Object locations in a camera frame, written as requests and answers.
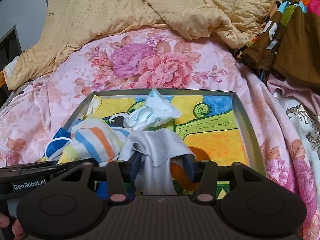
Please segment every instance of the cartoon drawing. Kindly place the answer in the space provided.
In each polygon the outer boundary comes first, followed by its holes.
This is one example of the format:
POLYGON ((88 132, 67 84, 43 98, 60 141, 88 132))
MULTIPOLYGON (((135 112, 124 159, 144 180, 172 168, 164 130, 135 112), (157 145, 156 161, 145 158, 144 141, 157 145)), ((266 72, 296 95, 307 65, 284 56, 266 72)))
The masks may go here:
MULTIPOLYGON (((163 127, 176 132, 188 146, 204 150, 219 165, 248 164, 230 96, 167 97, 182 112, 163 127)), ((145 98, 103 99, 98 114, 111 127, 123 127, 126 116, 145 104, 145 98)))

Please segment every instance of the white cord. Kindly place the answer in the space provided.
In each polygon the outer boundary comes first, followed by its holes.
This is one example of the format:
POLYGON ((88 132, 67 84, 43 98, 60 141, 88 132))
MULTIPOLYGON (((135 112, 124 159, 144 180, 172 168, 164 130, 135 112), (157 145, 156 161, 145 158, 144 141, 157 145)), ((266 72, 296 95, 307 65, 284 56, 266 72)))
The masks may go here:
POLYGON ((55 142, 55 141, 59 141, 59 140, 67 140, 67 141, 70 141, 70 142, 72 141, 72 140, 71 140, 70 138, 68 138, 68 137, 58 137, 58 138, 52 139, 51 141, 48 142, 47 146, 46 146, 45 149, 44 149, 44 156, 45 156, 45 157, 47 157, 47 149, 48 149, 50 143, 55 142))

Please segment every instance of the white plastic packet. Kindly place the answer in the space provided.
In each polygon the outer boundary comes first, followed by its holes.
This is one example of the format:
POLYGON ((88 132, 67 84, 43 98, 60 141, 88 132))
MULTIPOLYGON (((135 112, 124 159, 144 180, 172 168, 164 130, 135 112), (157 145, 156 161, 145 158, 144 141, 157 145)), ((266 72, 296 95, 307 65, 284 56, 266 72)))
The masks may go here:
POLYGON ((129 114, 124 119, 124 127, 134 130, 145 130, 167 123, 171 119, 179 118, 181 113, 162 96, 158 90, 150 91, 146 104, 129 114))

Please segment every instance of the wooden bed frame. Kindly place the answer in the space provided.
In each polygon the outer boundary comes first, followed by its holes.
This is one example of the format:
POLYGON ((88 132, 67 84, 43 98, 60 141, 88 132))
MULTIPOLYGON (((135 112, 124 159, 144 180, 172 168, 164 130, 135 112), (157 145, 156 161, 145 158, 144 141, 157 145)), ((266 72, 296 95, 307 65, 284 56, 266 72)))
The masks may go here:
POLYGON ((4 74, 3 71, 0 72, 0 87, 5 84, 4 74))

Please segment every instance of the cartoon eye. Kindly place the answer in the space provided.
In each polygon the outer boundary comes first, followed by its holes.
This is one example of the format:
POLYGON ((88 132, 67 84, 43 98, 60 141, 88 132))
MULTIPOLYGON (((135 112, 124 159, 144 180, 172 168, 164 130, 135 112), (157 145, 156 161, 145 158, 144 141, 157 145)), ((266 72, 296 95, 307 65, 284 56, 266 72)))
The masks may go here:
POLYGON ((122 127, 124 119, 128 116, 127 113, 118 113, 110 116, 109 123, 115 127, 122 127))

